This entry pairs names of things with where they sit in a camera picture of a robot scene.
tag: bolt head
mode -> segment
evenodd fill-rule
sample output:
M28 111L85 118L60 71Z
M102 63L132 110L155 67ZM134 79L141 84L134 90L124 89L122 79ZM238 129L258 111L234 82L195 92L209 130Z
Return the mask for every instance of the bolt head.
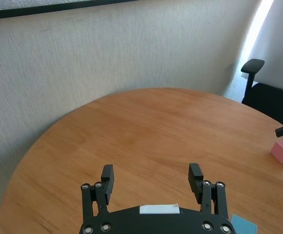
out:
M212 230L212 225L210 223L203 223L202 226L207 231Z
M224 187L224 184L223 183L220 183L220 182L218 182L218 183L216 183L218 186L220 186L220 187Z
M109 224L103 224L101 227L101 230L103 232L107 232L108 230L110 230L111 226Z
M84 228L83 233L84 234L91 234L93 232L93 230L94 229L92 227L86 227L86 228Z
M221 230L223 233L227 233L227 234L231 233L230 228L227 227L226 225L221 226Z

